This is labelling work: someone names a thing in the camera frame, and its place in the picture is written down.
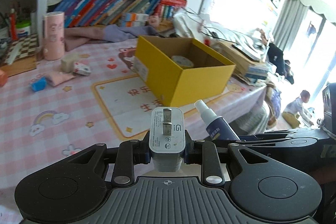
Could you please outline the blue spray bottle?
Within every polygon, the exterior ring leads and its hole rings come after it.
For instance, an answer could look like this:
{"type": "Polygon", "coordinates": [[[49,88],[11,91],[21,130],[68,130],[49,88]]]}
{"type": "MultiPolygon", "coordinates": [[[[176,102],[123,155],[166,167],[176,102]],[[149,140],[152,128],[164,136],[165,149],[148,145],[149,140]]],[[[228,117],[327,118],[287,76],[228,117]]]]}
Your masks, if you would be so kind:
{"type": "Polygon", "coordinates": [[[222,116],[218,116],[203,100],[194,103],[206,125],[206,131],[212,140],[239,140],[238,135],[222,116]]]}

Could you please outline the white charger plug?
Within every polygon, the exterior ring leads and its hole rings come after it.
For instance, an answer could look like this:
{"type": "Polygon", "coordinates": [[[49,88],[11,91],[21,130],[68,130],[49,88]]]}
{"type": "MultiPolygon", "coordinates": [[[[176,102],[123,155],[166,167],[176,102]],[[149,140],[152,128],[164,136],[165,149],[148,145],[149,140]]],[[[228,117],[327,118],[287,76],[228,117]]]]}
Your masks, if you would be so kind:
{"type": "Polygon", "coordinates": [[[177,107],[157,107],[151,113],[149,149],[155,170],[176,172],[186,147],[184,115],[177,107]]]}

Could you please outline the white staples box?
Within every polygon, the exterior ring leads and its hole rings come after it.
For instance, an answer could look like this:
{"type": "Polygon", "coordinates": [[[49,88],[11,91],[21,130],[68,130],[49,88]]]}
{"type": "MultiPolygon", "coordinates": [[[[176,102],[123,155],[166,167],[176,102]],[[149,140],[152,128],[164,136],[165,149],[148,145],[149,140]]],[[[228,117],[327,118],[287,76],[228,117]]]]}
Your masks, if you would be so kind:
{"type": "Polygon", "coordinates": [[[82,76],[89,76],[91,74],[91,69],[89,65],[83,64],[81,62],[74,62],[72,73],[82,76]]]}

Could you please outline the small blue object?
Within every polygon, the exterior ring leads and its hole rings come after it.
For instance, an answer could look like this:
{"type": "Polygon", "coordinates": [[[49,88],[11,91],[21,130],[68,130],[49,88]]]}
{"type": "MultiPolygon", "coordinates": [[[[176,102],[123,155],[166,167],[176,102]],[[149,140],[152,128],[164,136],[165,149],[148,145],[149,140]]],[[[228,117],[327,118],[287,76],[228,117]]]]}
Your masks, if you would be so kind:
{"type": "Polygon", "coordinates": [[[41,77],[30,83],[31,90],[35,93],[41,90],[44,90],[46,86],[47,86],[47,81],[45,77],[41,77]]]}

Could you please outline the child sitting on floor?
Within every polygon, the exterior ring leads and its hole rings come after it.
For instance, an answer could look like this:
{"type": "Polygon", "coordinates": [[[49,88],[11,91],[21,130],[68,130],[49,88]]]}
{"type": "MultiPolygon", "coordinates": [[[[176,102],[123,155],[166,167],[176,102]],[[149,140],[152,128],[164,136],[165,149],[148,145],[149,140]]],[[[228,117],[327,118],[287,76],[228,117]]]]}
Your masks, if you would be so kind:
{"type": "Polygon", "coordinates": [[[306,109],[303,107],[305,103],[309,102],[309,99],[310,93],[307,90],[303,90],[299,97],[287,104],[286,108],[282,112],[282,117],[291,126],[291,128],[298,128],[300,126],[299,117],[311,126],[314,125],[311,118],[307,115],[306,109]]]}

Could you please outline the yellow cardboard box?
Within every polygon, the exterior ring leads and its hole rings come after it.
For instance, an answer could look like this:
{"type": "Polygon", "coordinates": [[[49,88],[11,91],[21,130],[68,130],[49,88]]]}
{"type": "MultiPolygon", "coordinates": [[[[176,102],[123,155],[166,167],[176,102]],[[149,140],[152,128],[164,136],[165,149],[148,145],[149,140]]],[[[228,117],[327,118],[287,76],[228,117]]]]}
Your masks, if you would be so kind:
{"type": "Polygon", "coordinates": [[[222,94],[236,65],[193,38],[140,36],[134,69],[165,106],[180,107],[222,94]],[[182,69],[171,57],[184,56],[194,63],[182,69]]]}

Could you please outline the yellow tape roll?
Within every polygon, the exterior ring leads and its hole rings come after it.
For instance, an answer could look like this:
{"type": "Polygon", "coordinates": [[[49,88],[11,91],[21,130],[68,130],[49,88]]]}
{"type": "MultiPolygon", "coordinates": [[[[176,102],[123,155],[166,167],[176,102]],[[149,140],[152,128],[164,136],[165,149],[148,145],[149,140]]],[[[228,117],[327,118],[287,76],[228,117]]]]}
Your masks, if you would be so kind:
{"type": "Polygon", "coordinates": [[[171,59],[182,69],[190,69],[194,67],[194,63],[184,56],[174,55],[171,59]]]}

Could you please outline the beige eraser block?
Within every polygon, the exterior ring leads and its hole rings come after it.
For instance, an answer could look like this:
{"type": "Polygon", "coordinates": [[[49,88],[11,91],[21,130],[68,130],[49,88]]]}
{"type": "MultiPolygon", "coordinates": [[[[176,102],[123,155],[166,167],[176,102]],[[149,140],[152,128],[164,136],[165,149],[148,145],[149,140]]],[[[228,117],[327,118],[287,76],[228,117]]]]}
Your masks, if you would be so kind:
{"type": "Polygon", "coordinates": [[[68,53],[61,59],[61,70],[64,73],[71,73],[74,69],[74,63],[80,60],[78,53],[68,53]]]}

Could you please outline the pink purple cloth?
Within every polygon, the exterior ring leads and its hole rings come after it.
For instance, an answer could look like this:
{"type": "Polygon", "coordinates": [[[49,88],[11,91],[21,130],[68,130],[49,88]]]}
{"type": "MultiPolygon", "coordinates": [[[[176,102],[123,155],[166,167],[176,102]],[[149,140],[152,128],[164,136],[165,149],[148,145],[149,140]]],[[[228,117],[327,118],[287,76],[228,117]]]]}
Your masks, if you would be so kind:
{"type": "Polygon", "coordinates": [[[119,27],[111,24],[105,27],[74,27],[64,30],[64,46],[67,52],[84,44],[119,43],[139,36],[158,36],[152,26],[119,27]]]}

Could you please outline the lower orange blue box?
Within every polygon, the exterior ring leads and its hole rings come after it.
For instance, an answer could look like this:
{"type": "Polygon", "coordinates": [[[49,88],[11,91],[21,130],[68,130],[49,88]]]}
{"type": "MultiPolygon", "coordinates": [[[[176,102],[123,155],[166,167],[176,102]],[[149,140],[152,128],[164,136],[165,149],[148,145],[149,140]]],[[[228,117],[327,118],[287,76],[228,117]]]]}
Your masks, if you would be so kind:
{"type": "Polygon", "coordinates": [[[119,27],[143,27],[143,26],[146,26],[146,21],[119,20],[117,25],[119,27]]]}

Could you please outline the orange blue box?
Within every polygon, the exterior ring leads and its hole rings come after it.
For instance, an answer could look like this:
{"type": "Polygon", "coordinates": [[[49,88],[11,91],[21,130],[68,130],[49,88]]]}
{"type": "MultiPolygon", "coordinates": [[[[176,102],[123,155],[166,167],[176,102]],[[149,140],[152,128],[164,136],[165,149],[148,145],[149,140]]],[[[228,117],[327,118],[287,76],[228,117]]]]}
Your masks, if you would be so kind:
{"type": "Polygon", "coordinates": [[[143,27],[143,26],[146,26],[146,21],[119,20],[117,25],[119,27],[143,27]]]}
{"type": "Polygon", "coordinates": [[[149,15],[135,12],[124,12],[121,16],[121,20],[126,22],[146,22],[149,15]]]}

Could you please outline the pink cylindrical container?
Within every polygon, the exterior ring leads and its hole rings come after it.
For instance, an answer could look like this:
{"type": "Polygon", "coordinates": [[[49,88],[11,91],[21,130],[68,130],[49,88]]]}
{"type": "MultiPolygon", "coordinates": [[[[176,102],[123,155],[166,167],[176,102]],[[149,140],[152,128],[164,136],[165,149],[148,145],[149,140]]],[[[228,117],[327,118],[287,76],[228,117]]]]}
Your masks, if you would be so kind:
{"type": "Polygon", "coordinates": [[[61,59],[64,54],[64,12],[49,12],[44,18],[44,58],[54,61],[61,59]]]}

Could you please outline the pink pig plush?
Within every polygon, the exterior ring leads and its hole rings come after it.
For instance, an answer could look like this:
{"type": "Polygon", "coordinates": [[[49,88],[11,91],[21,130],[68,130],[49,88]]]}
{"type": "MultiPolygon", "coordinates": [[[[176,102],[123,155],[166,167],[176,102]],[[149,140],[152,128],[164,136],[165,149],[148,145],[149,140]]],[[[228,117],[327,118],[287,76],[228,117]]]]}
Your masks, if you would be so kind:
{"type": "Polygon", "coordinates": [[[151,15],[147,20],[147,24],[153,28],[158,28],[160,25],[160,17],[158,15],[151,15]]]}

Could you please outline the wooden chess board box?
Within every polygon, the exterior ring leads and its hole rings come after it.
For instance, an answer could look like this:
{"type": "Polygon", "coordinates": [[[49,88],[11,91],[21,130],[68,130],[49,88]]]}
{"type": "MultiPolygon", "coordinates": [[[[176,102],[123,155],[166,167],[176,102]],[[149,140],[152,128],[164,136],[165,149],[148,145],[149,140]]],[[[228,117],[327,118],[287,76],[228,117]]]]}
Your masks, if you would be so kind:
{"type": "Polygon", "coordinates": [[[1,71],[12,77],[36,69],[38,46],[36,34],[11,42],[1,56],[1,71]]]}

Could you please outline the red thick dictionary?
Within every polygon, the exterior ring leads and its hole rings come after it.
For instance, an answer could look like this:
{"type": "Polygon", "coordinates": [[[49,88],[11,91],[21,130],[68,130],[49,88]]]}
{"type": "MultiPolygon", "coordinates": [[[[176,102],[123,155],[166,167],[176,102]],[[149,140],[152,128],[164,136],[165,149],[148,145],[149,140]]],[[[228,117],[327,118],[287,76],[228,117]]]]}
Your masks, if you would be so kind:
{"type": "Polygon", "coordinates": [[[161,0],[160,3],[174,7],[185,7],[187,5],[187,0],[161,0]]]}

